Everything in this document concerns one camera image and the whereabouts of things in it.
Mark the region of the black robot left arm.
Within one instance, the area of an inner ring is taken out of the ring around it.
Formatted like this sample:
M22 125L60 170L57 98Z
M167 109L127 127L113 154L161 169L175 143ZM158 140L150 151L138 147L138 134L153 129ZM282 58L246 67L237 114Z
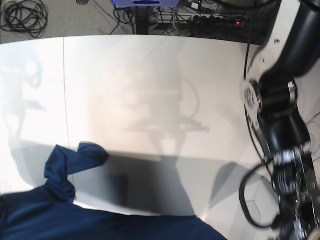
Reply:
M264 227L277 230L280 240L317 240L320 190L295 80L307 74L320 56L320 3L278 0L275 9L272 28L246 67L241 86L251 139L259 142L263 155L242 179L239 200L247 221L261 228L250 215L245 187L258 169L266 168L279 212Z

